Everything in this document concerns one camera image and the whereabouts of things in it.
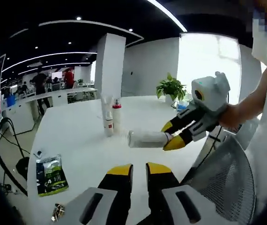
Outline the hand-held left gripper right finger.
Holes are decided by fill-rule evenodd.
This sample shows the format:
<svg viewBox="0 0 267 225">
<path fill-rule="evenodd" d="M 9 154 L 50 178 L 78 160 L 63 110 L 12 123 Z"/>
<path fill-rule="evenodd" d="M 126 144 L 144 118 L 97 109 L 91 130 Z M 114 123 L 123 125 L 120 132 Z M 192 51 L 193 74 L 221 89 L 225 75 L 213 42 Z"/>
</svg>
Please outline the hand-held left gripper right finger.
<svg viewBox="0 0 267 225">
<path fill-rule="evenodd" d="M 189 185 L 180 185 L 170 168 L 146 163 L 148 206 L 155 225 L 219 225 L 216 206 Z"/>
</svg>

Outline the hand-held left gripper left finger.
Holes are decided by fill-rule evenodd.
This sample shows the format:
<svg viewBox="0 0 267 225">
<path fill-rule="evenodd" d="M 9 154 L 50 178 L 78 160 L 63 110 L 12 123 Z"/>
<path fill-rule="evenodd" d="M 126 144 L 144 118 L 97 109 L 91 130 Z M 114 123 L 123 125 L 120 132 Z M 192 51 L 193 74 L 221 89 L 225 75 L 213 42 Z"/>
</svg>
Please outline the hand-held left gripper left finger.
<svg viewBox="0 0 267 225">
<path fill-rule="evenodd" d="M 124 225 L 131 208 L 132 164 L 111 168 L 98 187 L 89 187 L 66 205 L 66 225 Z"/>
</svg>

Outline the person's right hand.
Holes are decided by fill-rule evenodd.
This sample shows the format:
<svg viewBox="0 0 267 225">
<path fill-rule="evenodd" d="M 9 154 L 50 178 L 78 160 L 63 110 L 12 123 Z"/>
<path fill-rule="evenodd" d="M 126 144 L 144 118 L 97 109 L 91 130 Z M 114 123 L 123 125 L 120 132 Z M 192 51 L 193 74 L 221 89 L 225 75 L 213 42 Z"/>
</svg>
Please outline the person's right hand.
<svg viewBox="0 0 267 225">
<path fill-rule="evenodd" d="M 240 104 L 227 104 L 219 118 L 220 125 L 233 133 L 237 133 L 244 122 L 245 118 L 240 109 Z"/>
</svg>

